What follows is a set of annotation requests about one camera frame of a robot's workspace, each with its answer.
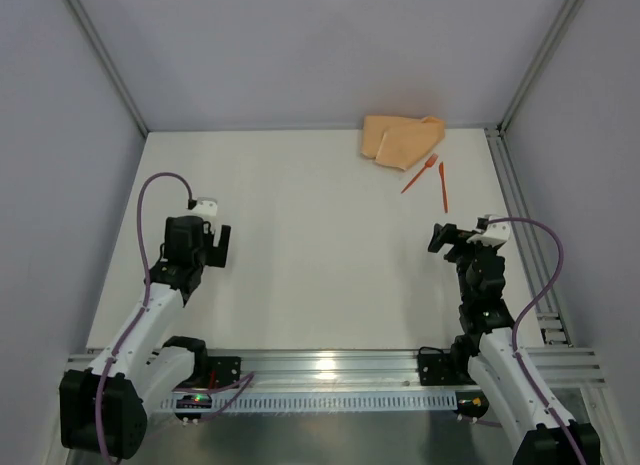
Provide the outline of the peach cloth napkin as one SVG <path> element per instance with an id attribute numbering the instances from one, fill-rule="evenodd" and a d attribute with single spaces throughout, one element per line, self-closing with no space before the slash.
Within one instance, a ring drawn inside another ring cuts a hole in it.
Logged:
<path id="1" fill-rule="evenodd" d="M 433 116 L 422 119 L 367 115 L 360 153 L 384 167 L 406 171 L 429 155 L 445 137 L 446 122 Z"/>

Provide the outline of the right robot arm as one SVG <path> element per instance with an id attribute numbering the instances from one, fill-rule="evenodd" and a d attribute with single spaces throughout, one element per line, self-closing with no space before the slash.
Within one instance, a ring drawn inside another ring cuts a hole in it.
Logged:
<path id="1" fill-rule="evenodd" d="M 600 439 L 556 398 L 518 339 L 522 321 L 503 299 L 505 260 L 500 248 L 511 220 L 481 217 L 473 230 L 437 224 L 428 250 L 450 249 L 456 267 L 462 334 L 449 352 L 454 372 L 475 382 L 509 438 L 515 464 L 597 464 Z"/>

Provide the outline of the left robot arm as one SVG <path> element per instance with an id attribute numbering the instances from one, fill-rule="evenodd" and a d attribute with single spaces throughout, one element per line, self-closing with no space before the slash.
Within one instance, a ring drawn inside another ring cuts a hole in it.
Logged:
<path id="1" fill-rule="evenodd" d="M 176 388 L 207 382 L 204 340 L 165 335 L 201 285 L 209 267 L 227 262 L 231 228 L 214 231 L 195 215 L 169 217 L 159 259 L 111 343 L 83 370 L 68 370 L 59 385 L 63 447 L 118 464 L 140 448 L 150 415 Z"/>

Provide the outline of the orange plastic knife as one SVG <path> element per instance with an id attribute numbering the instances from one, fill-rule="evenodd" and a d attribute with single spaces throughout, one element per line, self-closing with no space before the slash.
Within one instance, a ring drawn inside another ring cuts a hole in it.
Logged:
<path id="1" fill-rule="evenodd" d="M 438 165 L 438 173 L 439 173 L 440 184 L 441 184 L 443 210 L 445 214 L 448 214 L 449 204 L 448 204 L 448 194 L 447 194 L 447 186 L 446 186 L 445 164 L 442 161 Z"/>

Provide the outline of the orange plastic fork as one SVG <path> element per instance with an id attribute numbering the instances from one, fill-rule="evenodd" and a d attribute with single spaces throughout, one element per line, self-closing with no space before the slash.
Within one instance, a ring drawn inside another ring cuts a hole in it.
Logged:
<path id="1" fill-rule="evenodd" d="M 407 192 L 411 186 L 423 175 L 423 173 L 429 168 L 433 167 L 439 159 L 437 154 L 431 154 L 429 158 L 425 161 L 422 168 L 411 178 L 411 180 L 405 185 L 405 187 L 401 190 L 401 193 L 404 194 Z"/>

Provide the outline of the right side aluminium rail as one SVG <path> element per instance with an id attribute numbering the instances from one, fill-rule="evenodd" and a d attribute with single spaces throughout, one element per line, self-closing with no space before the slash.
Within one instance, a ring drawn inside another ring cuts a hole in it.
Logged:
<path id="1" fill-rule="evenodd" d="M 513 161 L 507 149 L 507 142 L 498 129 L 486 129 L 485 136 L 497 172 L 500 188 L 505 199 L 509 216 L 530 219 L 525 197 L 516 176 Z M 548 283 L 555 270 L 544 258 L 542 239 L 550 239 L 552 251 L 556 251 L 552 237 L 537 225 L 515 223 L 512 225 L 515 241 L 520 253 L 527 284 L 532 296 L 540 292 Z M 560 310 L 557 293 L 551 289 L 534 307 L 534 314 L 541 328 L 543 342 L 548 346 L 571 347 L 567 326 Z"/>

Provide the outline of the aluminium rail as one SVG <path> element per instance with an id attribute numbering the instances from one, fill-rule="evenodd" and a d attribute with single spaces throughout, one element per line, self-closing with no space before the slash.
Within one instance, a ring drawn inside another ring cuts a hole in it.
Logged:
<path id="1" fill-rule="evenodd" d="M 485 136 L 497 172 L 500 188 L 505 199 L 509 216 L 530 219 L 525 197 L 516 176 L 513 161 L 507 149 L 507 142 L 498 129 L 486 129 Z M 520 253 L 527 284 L 532 296 L 540 292 L 548 283 L 555 270 L 544 258 L 542 239 L 550 239 L 552 251 L 556 251 L 552 237 L 537 225 L 515 223 L 512 225 L 515 241 Z M 541 328 L 543 342 L 548 346 L 571 347 L 567 326 L 560 310 L 557 293 L 551 289 L 534 307 L 534 314 Z"/>
<path id="2" fill-rule="evenodd" d="M 527 350 L 552 389 L 604 387 L 604 370 L 586 348 L 542 347 Z M 414 350 L 220 350 L 238 356 L 242 375 L 255 374 L 251 389 L 262 392 L 346 392 L 418 390 Z"/>

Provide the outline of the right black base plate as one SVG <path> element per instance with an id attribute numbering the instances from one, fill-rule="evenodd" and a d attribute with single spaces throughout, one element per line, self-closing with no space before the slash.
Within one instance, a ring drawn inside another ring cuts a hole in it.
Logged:
<path id="1" fill-rule="evenodd" d="M 462 386 L 473 381 L 451 357 L 448 350 L 421 347 L 416 353 L 417 372 L 422 386 Z"/>

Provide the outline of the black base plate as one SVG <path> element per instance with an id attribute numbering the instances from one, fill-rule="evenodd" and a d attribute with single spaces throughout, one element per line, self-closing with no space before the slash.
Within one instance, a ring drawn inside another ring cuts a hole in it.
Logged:
<path id="1" fill-rule="evenodd" d="M 462 386 L 473 381 L 451 357 L 448 350 L 421 347 L 416 353 L 417 372 L 422 386 Z"/>
<path id="2" fill-rule="evenodd" d="M 241 364 L 239 356 L 210 356 L 205 375 L 207 389 L 237 388 L 237 382 L 241 378 Z"/>

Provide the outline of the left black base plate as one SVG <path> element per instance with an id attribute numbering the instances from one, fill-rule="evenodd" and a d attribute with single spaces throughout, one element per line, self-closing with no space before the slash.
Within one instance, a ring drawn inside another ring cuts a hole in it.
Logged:
<path id="1" fill-rule="evenodd" d="M 237 388 L 237 382 L 241 378 L 241 364 L 239 356 L 210 356 L 205 375 L 207 389 Z"/>

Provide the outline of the aluminium front rail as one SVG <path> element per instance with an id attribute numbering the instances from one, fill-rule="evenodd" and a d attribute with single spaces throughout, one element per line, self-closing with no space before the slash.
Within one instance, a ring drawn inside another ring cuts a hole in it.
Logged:
<path id="1" fill-rule="evenodd" d="M 604 387 L 604 370 L 586 348 L 542 347 L 527 350 L 552 389 Z M 220 350 L 238 356 L 242 375 L 255 374 L 251 389 L 262 392 L 346 392 L 418 390 L 414 350 Z"/>

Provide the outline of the left frame post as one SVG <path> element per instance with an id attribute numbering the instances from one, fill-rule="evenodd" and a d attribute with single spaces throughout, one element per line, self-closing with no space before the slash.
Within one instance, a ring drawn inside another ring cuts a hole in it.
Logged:
<path id="1" fill-rule="evenodd" d="M 105 73 L 114 92 L 118 96 L 121 104 L 124 106 L 129 117 L 136 126 L 136 129 L 142 137 L 147 138 L 150 130 L 145 123 L 139 107 L 135 103 L 125 81 L 123 80 L 115 62 L 113 61 L 107 47 L 100 36 L 99 31 L 89 16 L 82 0 L 64 0 L 65 5 L 79 26 L 81 33 L 86 39 L 89 47 L 94 54 L 98 65 Z"/>

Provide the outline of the frame post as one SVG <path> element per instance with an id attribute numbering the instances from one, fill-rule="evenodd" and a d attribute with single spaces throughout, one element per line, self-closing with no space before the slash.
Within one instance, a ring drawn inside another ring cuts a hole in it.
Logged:
<path id="1" fill-rule="evenodd" d="M 505 134 L 513 125 L 526 99 L 551 62 L 584 2 L 585 0 L 563 1 L 497 126 L 500 134 Z"/>
<path id="2" fill-rule="evenodd" d="M 86 39 L 89 47 L 94 54 L 98 65 L 105 73 L 114 92 L 118 96 L 121 104 L 124 106 L 129 117 L 136 126 L 136 129 L 142 137 L 147 138 L 150 130 L 145 123 L 139 107 L 135 103 L 125 81 L 123 80 L 115 62 L 113 61 L 107 47 L 100 36 L 99 31 L 89 16 L 82 0 L 64 0 L 65 5 L 79 26 L 81 33 Z"/>

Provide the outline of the right frame post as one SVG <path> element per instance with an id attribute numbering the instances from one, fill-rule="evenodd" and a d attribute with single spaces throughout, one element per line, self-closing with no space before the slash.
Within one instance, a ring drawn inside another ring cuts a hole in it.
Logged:
<path id="1" fill-rule="evenodd" d="M 526 99 L 551 62 L 584 2 L 585 0 L 563 1 L 497 126 L 500 134 L 505 134 L 513 125 Z"/>

